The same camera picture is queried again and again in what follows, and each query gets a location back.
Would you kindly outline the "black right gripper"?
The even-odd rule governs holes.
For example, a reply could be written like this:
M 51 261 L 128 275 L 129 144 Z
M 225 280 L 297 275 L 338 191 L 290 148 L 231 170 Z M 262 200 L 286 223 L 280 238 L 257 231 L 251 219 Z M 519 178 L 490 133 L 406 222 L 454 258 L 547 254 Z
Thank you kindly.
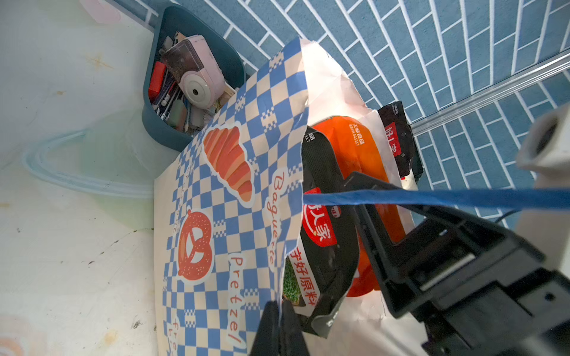
M 416 204 L 390 183 L 347 192 L 390 312 L 424 324 L 429 355 L 569 353 L 569 280 L 522 237 L 472 215 L 450 221 L 448 207 Z M 393 245 L 369 214 L 374 193 L 425 219 Z

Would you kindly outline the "blue checkered paper bag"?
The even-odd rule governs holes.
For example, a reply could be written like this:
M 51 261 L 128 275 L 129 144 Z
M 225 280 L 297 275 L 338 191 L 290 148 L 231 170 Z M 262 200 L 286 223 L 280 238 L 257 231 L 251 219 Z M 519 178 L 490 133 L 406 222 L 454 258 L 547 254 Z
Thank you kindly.
M 160 355 L 246 355 L 302 228 L 301 145 L 347 117 L 350 145 L 372 148 L 400 185 L 377 111 L 315 41 L 294 39 L 215 114 L 154 182 Z

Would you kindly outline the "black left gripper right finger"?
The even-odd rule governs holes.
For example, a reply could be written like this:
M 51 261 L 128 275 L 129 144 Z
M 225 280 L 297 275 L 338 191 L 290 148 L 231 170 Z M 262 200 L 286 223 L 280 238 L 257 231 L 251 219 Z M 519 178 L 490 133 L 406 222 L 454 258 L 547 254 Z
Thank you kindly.
M 301 324 L 293 305 L 283 301 L 281 305 L 281 320 L 279 324 L 279 355 L 280 356 L 309 356 L 309 350 L 304 340 Z

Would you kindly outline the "black red condiment packet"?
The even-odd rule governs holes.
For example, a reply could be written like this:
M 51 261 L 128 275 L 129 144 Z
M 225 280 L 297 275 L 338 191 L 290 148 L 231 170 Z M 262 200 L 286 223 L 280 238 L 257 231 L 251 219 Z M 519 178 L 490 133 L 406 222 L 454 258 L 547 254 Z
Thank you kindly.
M 301 158 L 304 193 L 341 191 L 343 175 L 323 133 L 307 129 Z M 327 338 L 356 276 L 358 234 L 348 206 L 305 205 L 301 223 L 298 245 L 286 258 L 282 298 L 304 332 Z

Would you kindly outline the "orange condiment packet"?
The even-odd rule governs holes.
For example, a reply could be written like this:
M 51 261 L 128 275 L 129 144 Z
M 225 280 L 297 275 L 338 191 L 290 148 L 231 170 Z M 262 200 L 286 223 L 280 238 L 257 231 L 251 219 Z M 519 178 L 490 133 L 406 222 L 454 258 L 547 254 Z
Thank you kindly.
M 326 136 L 335 154 L 342 174 L 342 182 L 347 183 L 347 190 L 371 190 L 382 181 L 389 183 L 386 162 L 393 163 L 394 158 L 381 157 L 381 150 L 371 129 L 352 117 L 335 116 L 314 126 L 314 129 Z M 399 207 L 396 205 L 375 204 L 368 206 L 370 217 L 375 225 L 381 224 L 389 241 L 396 245 L 405 239 L 407 232 L 402 222 Z M 371 259 L 362 239 L 359 239 L 360 257 L 357 276 L 349 288 L 347 296 L 356 298 L 373 290 L 380 290 Z

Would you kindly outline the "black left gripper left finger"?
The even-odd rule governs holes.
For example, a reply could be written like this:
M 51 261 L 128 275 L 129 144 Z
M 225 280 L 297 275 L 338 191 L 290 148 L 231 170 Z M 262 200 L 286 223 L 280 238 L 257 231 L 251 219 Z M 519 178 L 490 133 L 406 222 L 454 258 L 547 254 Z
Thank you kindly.
M 279 355 L 279 306 L 278 301 L 270 301 L 265 305 L 258 331 L 249 353 L 250 356 Z

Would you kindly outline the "dark maroon condiment packet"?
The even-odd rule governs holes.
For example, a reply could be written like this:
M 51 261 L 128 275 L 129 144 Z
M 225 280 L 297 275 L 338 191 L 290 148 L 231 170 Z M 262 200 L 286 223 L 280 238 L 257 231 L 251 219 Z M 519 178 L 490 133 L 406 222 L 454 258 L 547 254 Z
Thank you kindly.
M 400 178 L 404 179 L 412 174 L 415 182 L 419 182 L 424 174 L 424 169 L 402 102 L 397 101 L 385 105 L 378 109 L 378 113 Z

